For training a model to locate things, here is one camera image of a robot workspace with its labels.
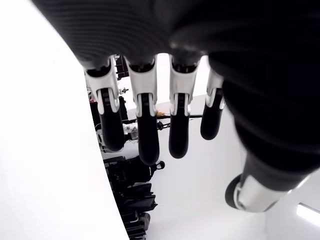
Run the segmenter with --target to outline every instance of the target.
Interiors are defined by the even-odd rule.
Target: ribbed rubber surface
[[[146,0],[33,0],[84,67],[120,54],[135,59],[167,53],[166,30]]]

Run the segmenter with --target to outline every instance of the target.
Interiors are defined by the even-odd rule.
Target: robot
[[[201,56],[211,67],[201,135],[215,138],[225,105],[247,150],[226,203],[260,213],[320,167],[316,1],[32,0],[68,44],[98,102],[103,140],[124,146],[113,56],[125,56],[146,165],[159,157],[157,54],[170,55],[169,150],[188,150],[190,103]]]

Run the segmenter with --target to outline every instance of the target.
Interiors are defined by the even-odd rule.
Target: silver metal part
[[[191,113],[190,103],[193,99],[196,76],[199,62],[194,71],[189,73],[177,72],[173,68],[173,56],[170,55],[170,113],[177,115],[178,94],[185,94],[184,115],[187,117]]]
[[[246,212],[262,213],[290,191],[271,190],[249,175],[242,187],[237,184],[233,200],[235,206]]]
[[[101,89],[108,89],[112,112],[118,112],[120,107],[118,82],[114,68],[114,59],[112,56],[109,57],[108,62],[111,64],[110,71],[104,76],[93,77],[85,70],[85,80],[90,86],[94,98],[98,102],[97,108],[101,115],[105,113]]]
[[[222,88],[222,83],[224,81],[224,78],[220,76],[218,73],[216,73],[213,69],[210,69],[209,78],[208,78],[208,84],[206,85],[206,98],[205,98],[205,104],[211,108],[214,104],[216,91],[217,89]]]
[[[226,106],[226,101],[225,101],[225,98],[222,97],[219,108],[222,110],[225,108],[225,106]]]
[[[142,116],[142,101],[141,94],[149,94],[149,111],[150,116],[154,117],[157,114],[157,56],[154,59],[153,68],[147,72],[136,72],[130,67],[129,61],[126,59],[128,72],[131,80],[133,93],[133,101],[136,105],[136,116]]]

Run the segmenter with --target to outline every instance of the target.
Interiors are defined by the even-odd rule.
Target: black rubber fingertip
[[[111,109],[106,109],[104,114],[100,115],[100,120],[105,146],[111,151],[120,151],[125,145],[120,110],[113,112]]]
[[[217,94],[212,107],[204,105],[200,133],[205,140],[212,140],[218,135],[223,111],[220,109],[221,101],[222,95]]]
[[[137,117],[137,123],[140,159],[145,165],[152,166],[157,162],[160,152],[157,117],[145,111],[141,117]]]
[[[189,116],[184,111],[171,116],[169,151],[175,159],[183,158],[188,151],[189,145]]]
[[[225,194],[224,194],[224,199],[226,204],[228,204],[230,207],[237,209],[235,201],[234,201],[234,192],[236,189],[237,184],[240,182],[241,180],[241,174],[238,175],[237,177],[235,177],[230,184],[228,185],[228,187],[225,190]]]

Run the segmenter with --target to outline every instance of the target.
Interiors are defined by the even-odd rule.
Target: white backdrop
[[[26,0],[0,29],[0,239],[128,239],[80,64]]]

